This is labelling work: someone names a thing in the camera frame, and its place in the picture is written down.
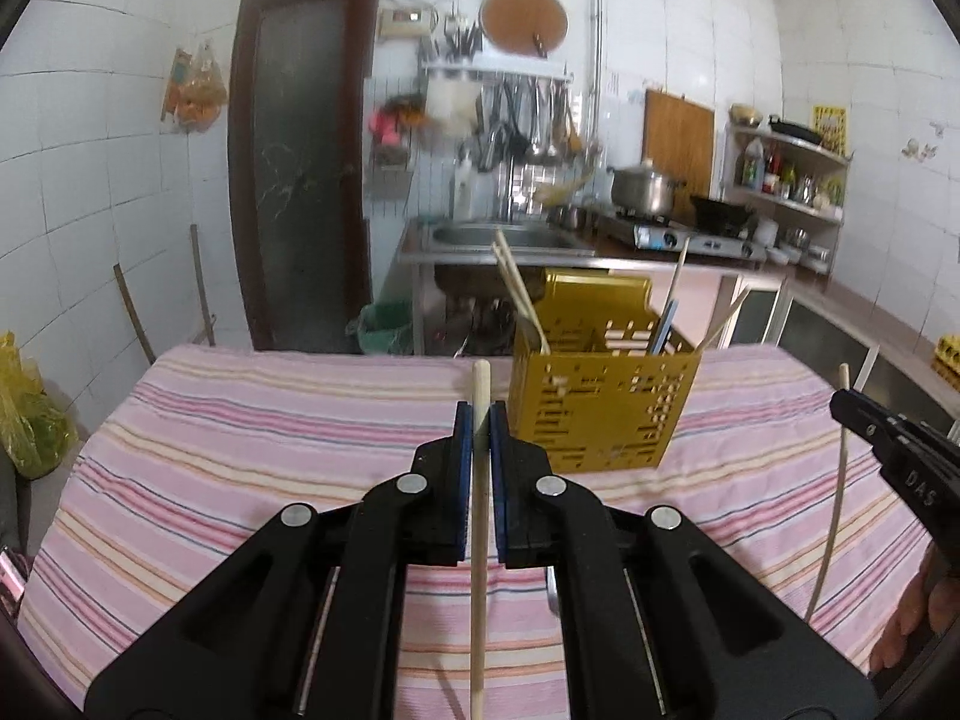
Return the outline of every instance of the pink object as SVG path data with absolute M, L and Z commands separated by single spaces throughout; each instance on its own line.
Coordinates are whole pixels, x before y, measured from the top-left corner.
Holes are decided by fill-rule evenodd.
M 510 361 L 494 360 L 504 398 Z M 840 430 L 829 386 L 774 346 L 707 352 L 659 469 L 586 474 L 611 506 L 680 508 L 803 613 L 819 567 Z M 449 435 L 470 362 L 165 354 L 83 447 L 27 584 L 19 630 L 78 706 L 91 680 L 285 504 L 354 503 Z M 928 537 L 850 444 L 837 548 L 814 627 L 855 664 L 916 574 Z M 496 551 L 491 546 L 491 555 Z M 411 567 L 397 707 L 469 706 L 469 564 Z M 488 577 L 486 714 L 569 714 L 542 570 Z
M 373 138 L 382 146 L 400 146 L 400 122 L 396 115 L 384 113 L 382 108 L 377 108 L 370 117 L 368 123 Z

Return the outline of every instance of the metal screw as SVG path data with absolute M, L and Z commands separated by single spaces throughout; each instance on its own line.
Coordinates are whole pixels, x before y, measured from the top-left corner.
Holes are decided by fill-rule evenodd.
M 407 495 L 416 495 L 426 490 L 426 478 L 418 473 L 405 473 L 397 479 L 397 489 Z
M 673 531 L 680 527 L 683 517 L 673 507 L 659 506 L 653 512 L 650 512 L 650 521 L 662 531 Z
M 280 513 L 280 522 L 288 528 L 301 528 L 313 518 L 313 512 L 309 506 L 301 503 L 295 503 L 288 506 Z
M 559 476 L 541 476 L 536 480 L 536 491 L 555 498 L 566 492 L 566 482 Z

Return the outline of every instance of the human hand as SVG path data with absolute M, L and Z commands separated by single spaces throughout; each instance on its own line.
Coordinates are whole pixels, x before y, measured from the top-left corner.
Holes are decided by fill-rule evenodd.
M 906 640 L 928 618 L 930 629 L 942 635 L 960 615 L 960 579 L 947 578 L 934 586 L 929 598 L 923 584 L 933 565 L 934 549 L 931 548 L 920 564 L 920 571 L 906 586 L 896 611 L 883 629 L 880 640 L 870 654 L 870 671 L 875 673 L 893 668 L 906 653 Z

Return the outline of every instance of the plastic bag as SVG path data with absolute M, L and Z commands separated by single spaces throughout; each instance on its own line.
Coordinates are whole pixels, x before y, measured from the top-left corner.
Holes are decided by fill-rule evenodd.
M 73 422 L 43 391 L 33 360 L 22 362 L 13 333 L 0 338 L 0 442 L 26 479 L 54 470 L 77 440 Z
M 206 132 L 227 104 L 227 87 L 210 41 L 203 42 L 190 63 L 190 71 L 179 90 L 176 117 L 181 127 Z

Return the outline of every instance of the green trash bin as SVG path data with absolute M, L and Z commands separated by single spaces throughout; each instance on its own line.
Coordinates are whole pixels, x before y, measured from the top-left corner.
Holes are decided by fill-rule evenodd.
M 409 300 L 371 303 L 347 326 L 364 354 L 413 354 L 413 306 Z

